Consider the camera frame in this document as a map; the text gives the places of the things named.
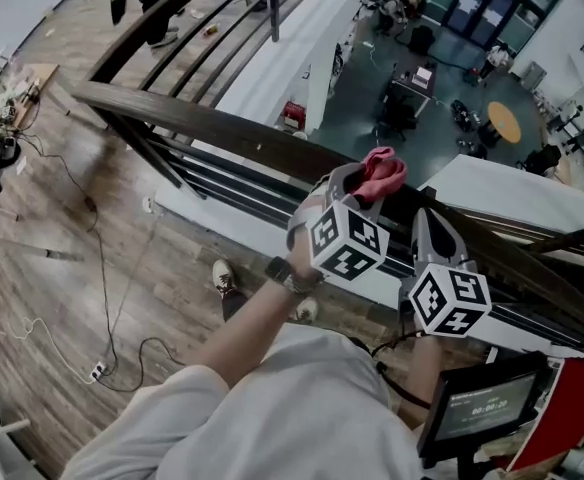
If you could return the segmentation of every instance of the display screen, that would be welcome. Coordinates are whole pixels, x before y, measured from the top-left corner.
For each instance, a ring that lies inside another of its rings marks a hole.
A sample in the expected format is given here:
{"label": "display screen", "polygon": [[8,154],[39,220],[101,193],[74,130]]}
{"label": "display screen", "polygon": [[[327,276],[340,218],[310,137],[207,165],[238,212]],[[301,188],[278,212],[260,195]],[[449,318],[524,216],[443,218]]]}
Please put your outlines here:
{"label": "display screen", "polygon": [[436,441],[476,434],[516,421],[536,374],[480,391],[453,395],[443,415]]}

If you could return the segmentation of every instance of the white sneaker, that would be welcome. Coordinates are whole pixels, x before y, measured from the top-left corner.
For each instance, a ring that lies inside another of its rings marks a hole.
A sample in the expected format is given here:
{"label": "white sneaker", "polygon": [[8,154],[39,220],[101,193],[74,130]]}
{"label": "white sneaker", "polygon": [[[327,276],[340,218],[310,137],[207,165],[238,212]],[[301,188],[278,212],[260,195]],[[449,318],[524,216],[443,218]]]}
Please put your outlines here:
{"label": "white sneaker", "polygon": [[307,297],[294,310],[292,321],[300,324],[312,324],[319,315],[319,301],[314,297]]}
{"label": "white sneaker", "polygon": [[176,32],[166,32],[163,36],[163,39],[161,39],[158,43],[151,44],[150,48],[161,48],[162,46],[173,43],[177,40],[178,37],[179,36],[176,35]]}
{"label": "white sneaker", "polygon": [[225,260],[217,260],[212,265],[212,282],[221,294],[221,298],[236,288],[234,285],[234,272]]}

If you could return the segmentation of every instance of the orange round table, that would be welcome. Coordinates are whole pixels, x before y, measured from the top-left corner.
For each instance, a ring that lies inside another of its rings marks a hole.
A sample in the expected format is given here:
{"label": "orange round table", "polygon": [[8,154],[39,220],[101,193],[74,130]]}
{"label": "orange round table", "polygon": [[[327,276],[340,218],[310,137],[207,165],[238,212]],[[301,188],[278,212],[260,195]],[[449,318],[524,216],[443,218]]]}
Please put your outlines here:
{"label": "orange round table", "polygon": [[503,103],[493,101],[488,105],[488,119],[479,136],[486,146],[494,146],[499,139],[510,144],[521,141],[521,127],[514,114]]}

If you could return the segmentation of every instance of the red cloth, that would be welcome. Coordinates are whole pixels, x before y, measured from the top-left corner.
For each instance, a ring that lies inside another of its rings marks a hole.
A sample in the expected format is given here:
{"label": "red cloth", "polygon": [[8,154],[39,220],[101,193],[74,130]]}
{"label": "red cloth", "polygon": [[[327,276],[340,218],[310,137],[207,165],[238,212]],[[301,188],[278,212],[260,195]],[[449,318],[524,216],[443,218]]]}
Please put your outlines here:
{"label": "red cloth", "polygon": [[405,162],[394,158],[392,148],[374,148],[361,163],[365,165],[365,181],[353,195],[361,196],[368,203],[393,194],[405,183],[408,168]]}
{"label": "red cloth", "polygon": [[550,459],[584,436],[584,359],[566,359],[552,398],[508,471]]}

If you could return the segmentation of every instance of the monitor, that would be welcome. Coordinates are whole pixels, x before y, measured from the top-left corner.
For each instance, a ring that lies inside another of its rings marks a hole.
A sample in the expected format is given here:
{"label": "monitor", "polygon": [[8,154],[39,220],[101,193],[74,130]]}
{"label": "monitor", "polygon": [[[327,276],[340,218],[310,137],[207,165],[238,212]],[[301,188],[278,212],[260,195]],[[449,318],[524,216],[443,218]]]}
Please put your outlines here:
{"label": "monitor", "polygon": [[471,454],[536,417],[534,405],[549,378],[540,352],[441,372],[418,444],[425,467]]}

